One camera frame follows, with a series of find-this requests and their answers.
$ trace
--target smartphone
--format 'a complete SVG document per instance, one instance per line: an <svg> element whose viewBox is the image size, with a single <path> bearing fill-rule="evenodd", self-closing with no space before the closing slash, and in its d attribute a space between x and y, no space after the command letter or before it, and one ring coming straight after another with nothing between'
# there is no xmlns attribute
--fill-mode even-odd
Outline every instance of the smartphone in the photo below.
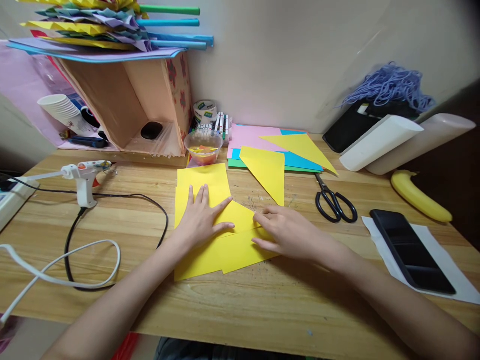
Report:
<svg viewBox="0 0 480 360"><path fill-rule="evenodd" d="M449 295L457 293L405 216L384 210L372 210L370 216L411 286Z"/></svg>

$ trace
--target black scissors handle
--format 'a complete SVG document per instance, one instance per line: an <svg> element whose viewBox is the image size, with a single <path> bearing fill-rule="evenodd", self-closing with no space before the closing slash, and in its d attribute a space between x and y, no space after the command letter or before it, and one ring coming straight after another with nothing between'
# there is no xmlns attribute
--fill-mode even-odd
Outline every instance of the black scissors handle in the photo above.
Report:
<svg viewBox="0 0 480 360"><path fill-rule="evenodd" d="M326 203L328 204L328 206L330 207L330 209L333 211L333 213L335 214L335 217L331 217L330 215L328 215L325 210L322 208L322 205L320 204L320 198L323 196L323 198L325 199ZM340 212L338 211L338 208L340 207L338 205L338 200L337 198L335 197L335 194L333 191L331 190L328 190L328 191L325 191L325 190L322 190L322 191L319 191L316 193L316 199L315 199L315 205L316 205L316 208L318 209L318 211L320 212L320 214L323 215L323 217L325 219L327 219L329 222L331 223L338 223L341 219L342 219L342 215L340 214Z"/></svg>
<svg viewBox="0 0 480 360"><path fill-rule="evenodd" d="M323 197L325 199L326 203L335 214L335 217L331 217L325 212L325 210L322 208L322 205L320 204L320 197ZM342 200L348 206L348 208L351 211L351 215L352 215L351 218L345 215L344 211L342 210L342 207L340 206L338 199ZM322 214L325 219L327 219L332 223L338 223L341 219L343 219L347 223L352 224L359 219L359 215L357 213L357 209L355 208L355 206L345 196L343 196L339 192L334 193L330 189L329 190L324 189L322 191L319 191L316 194L315 204L320 214Z"/></svg>

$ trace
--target black cable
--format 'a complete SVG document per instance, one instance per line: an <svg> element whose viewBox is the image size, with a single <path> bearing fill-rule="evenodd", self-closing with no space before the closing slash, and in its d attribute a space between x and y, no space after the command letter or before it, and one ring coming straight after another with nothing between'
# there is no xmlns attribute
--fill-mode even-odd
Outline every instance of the black cable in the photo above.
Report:
<svg viewBox="0 0 480 360"><path fill-rule="evenodd" d="M4 175L4 176L6 176L6 177L8 177L12 180L15 180L16 182L18 182L20 184L23 184L28 188L35 189L35 190L38 190L38 191L43 191L43 192L46 192L46 193L63 193L63 194L76 194L77 193L76 191L42 189L40 187L35 187L35 186L32 186L32 185L29 185L29 184L27 184L27 183L25 183L21 180L18 180L16 177L10 176L8 174L0 172L0 175ZM158 245L156 246L156 248L158 249L160 247L160 245L162 245L162 243L164 241L164 238L165 238L165 235L167 234L167 229L169 228L169 215L167 214L167 212L165 211L163 206L160 205L158 202L156 202L155 200L153 200L150 197L148 197L146 195L143 195L143 194L118 195L118 194L104 194L104 193L94 192L93 195L104 197L104 198L138 198L138 197L140 197L140 198L146 199L149 202L151 202L152 204L156 205L158 208L160 208L163 211L163 213L165 214L165 218L166 218L165 229L163 230L163 234L161 235L160 241L158 242ZM88 210L87 207L80 208L80 211L79 211L78 215L76 216L76 219L73 222L73 225L71 226L70 231L68 232L68 236L67 236L66 242L65 242L64 254L68 254L70 252L70 242L72 241L72 236L74 234L75 228L77 227L77 224L79 223L80 219L82 218L82 216L85 214L85 212L87 210ZM65 271L66 271L66 276L68 277L68 280L71 281L71 282L75 282L74 277L72 275L72 269L70 267L70 259L69 259L68 256L65 258ZM96 288L96 289L86 289L86 288L81 288L81 287L74 287L74 289L79 290L79 291L83 291L83 292L97 292L97 291L103 291L103 290L110 289L114 285L115 284L107 285L107 286L99 287L99 288Z"/></svg>

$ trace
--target desk surface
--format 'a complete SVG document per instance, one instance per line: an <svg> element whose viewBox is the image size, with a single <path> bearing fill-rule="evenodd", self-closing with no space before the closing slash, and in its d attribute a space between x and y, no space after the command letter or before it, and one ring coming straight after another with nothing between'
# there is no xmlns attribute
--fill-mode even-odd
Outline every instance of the desk surface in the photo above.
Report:
<svg viewBox="0 0 480 360"><path fill-rule="evenodd" d="M450 225L440 225L400 198L387 177L366 171L350 172L321 140L318 146L338 170L322 178L331 189L355 204L359 216L372 209L396 211L413 224L428 226L470 281L480 289L480 254ZM117 162L117 175L100 179L101 190L115 194L141 193L158 201L168 212L168 234L174 228L177 169L185 158L151 158L125 153L58 150L28 175L58 171L82 161ZM226 162L223 150L220 162ZM247 169L229 169L233 198L260 210L274 204ZM40 181L44 189L74 190L75 182L60 177ZM333 224L315 206L319 185L312 173L285 174L285 206L306 216L316 226L387 271L361 219ZM69 229L79 211L71 194L37 191L0 234L0 244L11 244L28 263L42 269L63 254ZM80 222L71 249L102 239L119 243L122 252L119 281L155 249L165 216L141 199L101 198ZM71 256L79 282L100 282L115 264L108 245ZM67 279L63 264L48 272ZM32 280L32 276L0 252L0 312ZM14 315L72 323L102 292L85 293L43 281L30 290ZM480 333L480 306L427 296L467 327ZM142 311L133 330L143 334L263 349L327 359L395 359L409 356L385 322L351 288L334 275L312 265L276 257L226 275L221 271L174 282L169 276Z"/></svg>

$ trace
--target banana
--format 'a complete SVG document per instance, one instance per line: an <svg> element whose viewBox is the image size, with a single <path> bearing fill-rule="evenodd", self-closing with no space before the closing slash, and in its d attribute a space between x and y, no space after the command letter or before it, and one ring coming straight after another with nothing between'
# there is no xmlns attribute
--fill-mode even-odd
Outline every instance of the banana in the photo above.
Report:
<svg viewBox="0 0 480 360"><path fill-rule="evenodd" d="M428 217L442 223L451 222L452 214L414 185L411 177L416 175L408 170L397 170L391 176L391 185L402 198Z"/></svg>

